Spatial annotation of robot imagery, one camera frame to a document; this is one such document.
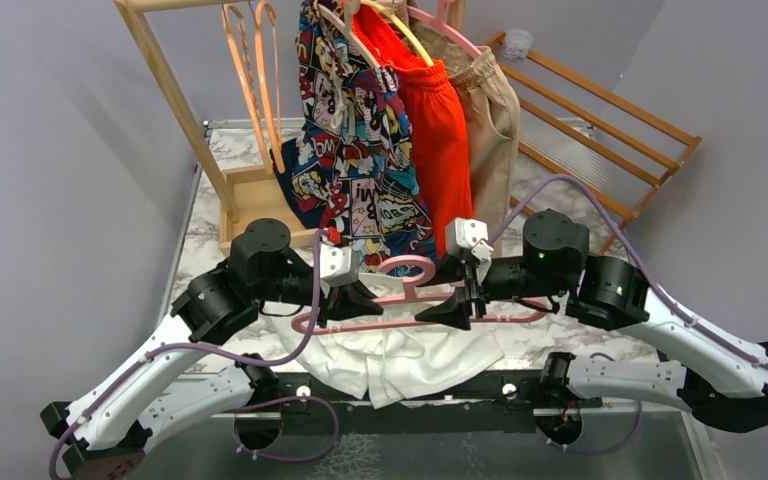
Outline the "white shorts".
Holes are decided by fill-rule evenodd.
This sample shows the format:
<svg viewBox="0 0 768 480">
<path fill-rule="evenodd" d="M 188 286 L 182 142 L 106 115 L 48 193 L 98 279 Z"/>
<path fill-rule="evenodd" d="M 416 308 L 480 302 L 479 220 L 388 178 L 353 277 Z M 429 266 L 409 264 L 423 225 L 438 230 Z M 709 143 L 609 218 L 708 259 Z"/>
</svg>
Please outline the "white shorts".
<svg viewBox="0 0 768 480">
<path fill-rule="evenodd" d="M 402 296 L 400 278 L 378 274 L 360 275 L 379 298 Z M 345 323 L 412 320 L 416 314 L 441 301 L 383 307 L 382 316 L 365 316 Z M 282 346 L 294 350 L 303 334 L 294 330 L 292 318 L 310 310 L 269 302 L 266 322 L 274 328 Z M 329 335 L 315 335 L 296 357 L 316 379 L 357 399 L 368 397 L 374 408 L 401 400 L 439 393 L 463 383 L 501 360 L 503 349 L 488 330 L 470 331 L 442 325 L 413 326 Z"/>
</svg>

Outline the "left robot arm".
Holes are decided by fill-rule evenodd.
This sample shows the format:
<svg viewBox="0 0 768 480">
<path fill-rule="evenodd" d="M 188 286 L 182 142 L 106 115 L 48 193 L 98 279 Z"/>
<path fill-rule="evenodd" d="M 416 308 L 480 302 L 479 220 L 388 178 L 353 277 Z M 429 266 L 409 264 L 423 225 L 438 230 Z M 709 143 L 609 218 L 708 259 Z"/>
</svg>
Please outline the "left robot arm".
<svg viewBox="0 0 768 480">
<path fill-rule="evenodd" d="M 50 477 L 64 465 L 72 479 L 121 479 L 166 439 L 235 407 L 275 405 L 273 362 L 231 354 L 220 373 L 171 392 L 178 377 L 256 322 L 268 302 L 305 309 L 312 326 L 378 315 L 382 308 L 360 281 L 355 251 L 325 231 L 313 259 L 290 245 L 281 221 L 261 218 L 236 236 L 225 260 L 191 280 L 149 338 L 111 375 L 79 399 L 53 402 L 40 414 L 56 439 Z"/>
</svg>

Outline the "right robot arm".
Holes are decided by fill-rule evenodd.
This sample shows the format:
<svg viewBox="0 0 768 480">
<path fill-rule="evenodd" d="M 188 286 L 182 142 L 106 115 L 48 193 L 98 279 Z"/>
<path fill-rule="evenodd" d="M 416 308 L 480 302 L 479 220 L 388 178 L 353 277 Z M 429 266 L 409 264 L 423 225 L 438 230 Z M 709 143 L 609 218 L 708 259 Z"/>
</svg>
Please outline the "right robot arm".
<svg viewBox="0 0 768 480">
<path fill-rule="evenodd" d="M 753 343 L 693 317 L 631 263 L 588 251 L 589 231 L 544 210 L 524 223 L 522 251 L 483 259 L 456 245 L 440 262 L 440 278 L 457 280 L 452 295 L 418 320 L 467 330 L 495 301 L 534 307 L 626 335 L 660 354 L 649 363 L 605 362 L 551 353 L 536 396 L 552 407 L 599 397 L 667 405 L 726 432 L 768 426 L 768 341 Z"/>
</svg>

